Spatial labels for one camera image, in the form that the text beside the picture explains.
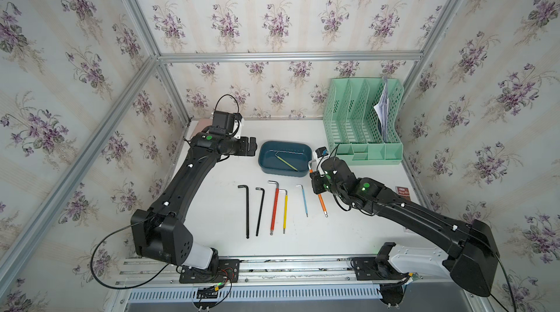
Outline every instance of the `blue tray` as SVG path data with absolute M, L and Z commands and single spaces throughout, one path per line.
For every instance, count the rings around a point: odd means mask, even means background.
M 259 166 L 266 174 L 305 177 L 309 175 L 307 163 L 312 159 L 312 149 L 302 143 L 269 140 L 262 144 Z M 297 171 L 282 162 L 277 156 L 291 164 Z

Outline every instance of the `yellow hex key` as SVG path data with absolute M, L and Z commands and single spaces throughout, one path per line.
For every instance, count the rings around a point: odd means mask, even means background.
M 286 192 L 286 197 L 284 198 L 284 234 L 286 234 L 286 215 L 288 214 L 288 191 L 285 189 L 279 189 L 278 191 Z

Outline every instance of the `mounting plate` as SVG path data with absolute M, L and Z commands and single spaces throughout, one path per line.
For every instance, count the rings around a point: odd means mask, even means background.
M 218 272 L 224 270 L 227 272 L 228 277 L 230 278 L 232 283 L 237 283 L 237 279 L 239 277 L 239 261 L 240 260 L 219 260 L 218 261 Z M 204 277 L 199 272 L 196 272 L 193 269 L 189 269 L 187 266 L 181 267 L 181 276 L 178 279 L 178 282 L 181 284 L 188 284 L 188 283 L 218 283 L 224 280 L 224 276 L 216 275 L 213 280 L 209 280 L 210 277 Z

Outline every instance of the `white table surface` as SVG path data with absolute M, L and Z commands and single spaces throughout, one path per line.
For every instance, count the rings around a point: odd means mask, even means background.
M 193 121 L 189 128 L 189 137 L 196 123 Z M 369 217 L 355 209 L 342 211 L 331 193 L 323 194 L 329 214 L 325 217 L 309 176 L 288 177 L 262 172 L 258 154 L 267 140 L 305 143 L 313 151 L 326 146 L 321 120 L 249 120 L 244 123 L 242 135 L 256 138 L 256 155 L 231 156 L 216 164 L 200 185 L 187 212 L 185 225 L 201 245 L 216 248 L 220 256 L 376 254 L 387 241 L 412 247 L 434 247 L 428 240 L 405 232 L 401 225 L 386 218 Z M 185 143 L 177 169 L 188 148 Z M 350 169 L 356 177 L 373 178 L 393 190 L 397 185 L 408 187 L 411 200 L 418 202 L 402 165 L 350 166 Z M 274 235 L 270 235 L 276 186 L 269 184 L 269 180 L 279 182 L 280 188 L 288 191 L 286 234 L 282 233 L 284 193 L 280 192 Z M 249 239 L 245 235 L 245 189 L 237 188 L 240 184 L 249 187 Z M 309 217 L 305 217 L 301 188 L 296 184 L 304 185 Z M 256 187 L 265 189 L 259 236 L 255 234 L 262 191 L 255 190 Z

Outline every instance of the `ventilation grille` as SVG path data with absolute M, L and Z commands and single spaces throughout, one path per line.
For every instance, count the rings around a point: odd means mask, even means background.
M 132 291 L 129 303 L 139 302 L 193 302 L 199 288 L 136 288 Z M 229 287 L 218 292 L 220 301 L 228 293 Z M 377 284 L 341 285 L 296 285 L 296 286 L 234 286 L 227 301 L 301 301 L 301 300 L 363 300 L 381 299 Z

